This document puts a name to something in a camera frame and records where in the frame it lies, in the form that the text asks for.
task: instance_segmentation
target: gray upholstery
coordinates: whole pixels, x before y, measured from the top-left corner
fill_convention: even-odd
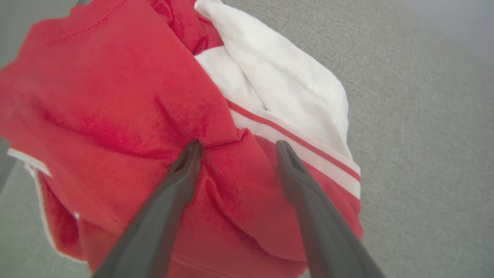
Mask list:
[[[349,145],[362,168],[363,242],[387,277],[494,277],[494,70],[392,0],[225,2],[345,86]],[[0,198],[0,276],[87,276],[50,255],[33,187],[16,171],[16,186]],[[26,229],[3,228],[18,219]]]
[[[16,161],[15,158],[4,155],[7,153],[9,147],[10,143],[5,139],[0,138],[0,194]]]

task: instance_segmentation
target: white trim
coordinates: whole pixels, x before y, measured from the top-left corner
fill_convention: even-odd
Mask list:
[[[270,122],[280,126],[281,128],[283,128],[287,132],[290,132],[291,134],[304,140],[309,145],[321,150],[322,152],[328,154],[331,157],[334,157],[336,160],[340,161],[341,163],[343,163],[344,165],[346,165],[347,167],[349,167],[350,169],[355,171],[360,176],[360,174],[361,174],[360,166],[357,163],[355,163],[355,161],[353,161],[352,159],[349,159],[345,155],[337,152],[336,150],[334,150],[330,146],[323,144],[316,139],[313,139],[312,136],[307,135],[307,134],[303,134],[298,128],[296,128],[292,124],[284,121],[283,119],[279,118],[277,115],[273,115],[270,111],[266,111],[266,110],[263,110],[261,108],[255,107],[255,106],[251,106],[248,103],[244,103],[242,101],[242,99],[235,97],[235,96],[232,96],[232,95],[229,95],[228,97],[226,97],[226,99],[228,99],[229,101],[233,102],[234,104],[240,106],[241,108],[248,111],[249,113],[252,113],[252,114],[254,114],[260,118],[263,118],[267,121],[270,121]]]
[[[12,156],[14,158],[17,158],[21,161],[24,161],[25,163],[29,164],[30,166],[40,170],[41,172],[43,172],[45,175],[51,177],[51,173],[50,173],[50,170],[48,169],[48,167],[46,166],[46,164],[44,164],[43,162],[37,160],[36,158],[20,151],[20,150],[16,150],[16,149],[13,149],[13,148],[9,148],[7,150],[7,155],[9,156]]]
[[[296,141],[292,140],[288,136],[284,135],[283,133],[279,132],[278,130],[266,125],[262,124],[259,122],[256,122],[254,120],[251,120],[240,113],[236,112],[233,109],[230,109],[230,113],[232,114],[233,121],[235,122],[235,126],[239,129],[249,129],[252,134],[261,136],[270,142],[276,143],[278,140],[285,140],[287,141],[293,150],[297,153],[297,155],[306,163],[311,165],[312,167],[316,168],[319,170],[321,173],[325,174],[332,180],[334,180],[336,183],[338,183],[342,188],[347,190],[349,193],[351,193],[353,196],[355,196],[357,199],[360,199],[360,182],[355,179],[353,176],[351,176],[349,173],[345,172],[341,168],[337,167],[336,165],[332,164],[331,162],[325,160],[321,156],[315,154],[311,150],[303,147]],[[340,162],[339,158],[343,157],[343,155],[337,153],[336,151],[331,151],[327,152],[328,155],[333,156],[334,158],[338,159]],[[350,168],[356,170],[358,174],[360,174],[360,168],[358,168],[357,164],[355,164],[353,161],[352,163],[344,163],[345,165],[348,165]]]
[[[34,184],[36,187],[36,194],[38,196],[38,205],[40,208],[40,216],[41,216],[41,222],[43,223],[43,230],[44,230],[44,235],[46,236],[46,239],[48,239],[48,242],[50,243],[51,248],[57,253],[60,257],[69,259],[73,262],[80,263],[80,264],[86,264],[86,261],[79,260],[77,258],[71,257],[67,254],[64,254],[60,252],[53,241],[53,237],[51,236],[50,228],[48,226],[48,220],[46,219],[46,211],[44,209],[44,199],[43,199],[43,193],[41,191],[41,185],[40,185],[40,180],[38,178],[38,171],[36,167],[30,165],[29,163],[25,162],[24,164],[24,169],[29,173],[31,178],[34,180]]]

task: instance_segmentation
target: clothing pile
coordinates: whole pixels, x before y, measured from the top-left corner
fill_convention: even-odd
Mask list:
[[[0,106],[0,136],[35,178],[50,243],[92,271],[193,140],[201,170],[169,277],[307,268],[279,139],[363,233],[343,86],[220,0],[94,0],[40,22],[0,72]]]

